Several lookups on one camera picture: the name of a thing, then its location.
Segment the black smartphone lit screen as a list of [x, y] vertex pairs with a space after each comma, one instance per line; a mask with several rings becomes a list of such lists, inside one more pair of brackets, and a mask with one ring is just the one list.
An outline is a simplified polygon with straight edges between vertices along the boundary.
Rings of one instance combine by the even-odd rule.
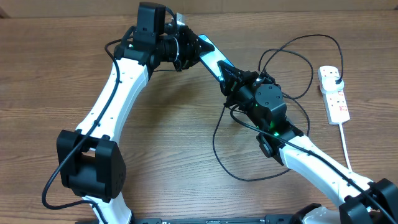
[[221, 83], [224, 81], [221, 70], [218, 66], [218, 61], [224, 61], [233, 67], [233, 64], [224, 56], [224, 54], [217, 48], [217, 46], [205, 35], [199, 35], [199, 38], [211, 44], [215, 49], [212, 52], [205, 53], [200, 56], [200, 61], [208, 69], [208, 71]]

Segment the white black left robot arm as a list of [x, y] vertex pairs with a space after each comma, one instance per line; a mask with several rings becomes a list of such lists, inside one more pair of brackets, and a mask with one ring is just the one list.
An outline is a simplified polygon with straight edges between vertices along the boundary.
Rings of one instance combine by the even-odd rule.
[[136, 25], [113, 41], [113, 67], [95, 105], [74, 131], [57, 138], [57, 174], [81, 203], [91, 205], [98, 223], [134, 222], [122, 195], [126, 164], [118, 144], [139, 93], [162, 62], [182, 71], [214, 51], [179, 14], [166, 22], [170, 13], [165, 5], [140, 3]]

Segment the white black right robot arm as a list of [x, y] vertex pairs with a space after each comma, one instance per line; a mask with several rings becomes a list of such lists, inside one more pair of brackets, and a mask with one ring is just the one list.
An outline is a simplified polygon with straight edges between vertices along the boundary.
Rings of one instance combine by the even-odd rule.
[[316, 147], [287, 118], [287, 105], [269, 75], [242, 71], [220, 60], [220, 87], [226, 106], [239, 108], [257, 131], [266, 157], [296, 171], [338, 208], [313, 203], [294, 214], [291, 223], [397, 223], [397, 186], [387, 179], [373, 182], [350, 171]]

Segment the white charger plug adapter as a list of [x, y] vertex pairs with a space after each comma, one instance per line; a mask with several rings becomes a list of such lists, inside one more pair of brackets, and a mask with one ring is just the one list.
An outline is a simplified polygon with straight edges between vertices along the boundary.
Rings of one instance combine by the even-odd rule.
[[321, 77], [320, 80], [320, 91], [323, 94], [340, 91], [345, 87], [344, 81], [337, 83], [337, 77]]

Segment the white power strip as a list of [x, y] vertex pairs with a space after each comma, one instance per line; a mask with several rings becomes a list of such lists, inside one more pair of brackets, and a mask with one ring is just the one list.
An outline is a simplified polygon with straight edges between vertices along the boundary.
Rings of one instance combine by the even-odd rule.
[[[325, 65], [318, 69], [319, 82], [321, 77], [337, 77], [340, 79], [339, 71], [336, 67]], [[350, 120], [347, 102], [343, 89], [327, 94], [323, 94], [326, 115], [330, 124], [343, 124]]]

